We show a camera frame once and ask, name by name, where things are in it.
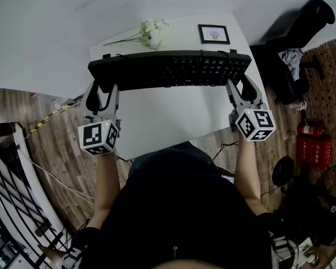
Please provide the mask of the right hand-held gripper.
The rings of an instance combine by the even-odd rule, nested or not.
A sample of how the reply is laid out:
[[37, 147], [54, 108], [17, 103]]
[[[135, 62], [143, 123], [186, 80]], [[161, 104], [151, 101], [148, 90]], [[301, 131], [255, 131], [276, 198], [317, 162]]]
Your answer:
[[231, 132], [239, 131], [247, 141], [265, 141], [276, 130], [271, 110], [263, 104], [262, 108], [249, 105], [262, 103], [262, 95], [252, 79], [247, 75], [241, 77], [242, 91], [228, 78], [226, 90], [229, 101], [235, 108], [229, 115]]

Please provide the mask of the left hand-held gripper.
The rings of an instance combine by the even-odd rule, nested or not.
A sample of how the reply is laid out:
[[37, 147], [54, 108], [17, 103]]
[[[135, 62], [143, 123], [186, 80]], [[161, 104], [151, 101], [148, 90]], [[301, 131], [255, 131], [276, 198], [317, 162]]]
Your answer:
[[78, 127], [82, 151], [92, 156], [114, 152], [120, 133], [120, 119], [116, 116], [119, 93], [115, 84], [108, 94], [106, 105], [101, 109], [105, 113], [95, 114], [101, 108], [97, 82], [93, 81], [85, 91], [82, 97], [83, 125]]

